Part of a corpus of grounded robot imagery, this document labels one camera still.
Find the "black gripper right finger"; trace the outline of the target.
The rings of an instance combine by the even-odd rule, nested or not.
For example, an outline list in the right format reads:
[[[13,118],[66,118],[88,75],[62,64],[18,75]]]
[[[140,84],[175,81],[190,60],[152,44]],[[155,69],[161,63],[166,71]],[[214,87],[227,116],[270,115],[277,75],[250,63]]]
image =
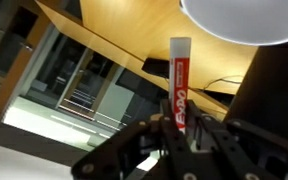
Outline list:
[[[187,102],[186,116],[197,143],[197,180],[278,180],[251,161],[226,125],[202,113],[192,100]]]

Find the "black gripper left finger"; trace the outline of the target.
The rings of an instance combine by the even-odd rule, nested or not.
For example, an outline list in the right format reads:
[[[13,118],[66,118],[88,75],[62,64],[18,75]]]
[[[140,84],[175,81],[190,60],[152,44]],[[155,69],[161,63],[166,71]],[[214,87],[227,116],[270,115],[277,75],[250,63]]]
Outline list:
[[[163,117],[160,125],[171,177],[176,180],[218,180],[212,156],[191,152],[184,134],[177,128],[168,100],[161,101],[161,111]]]

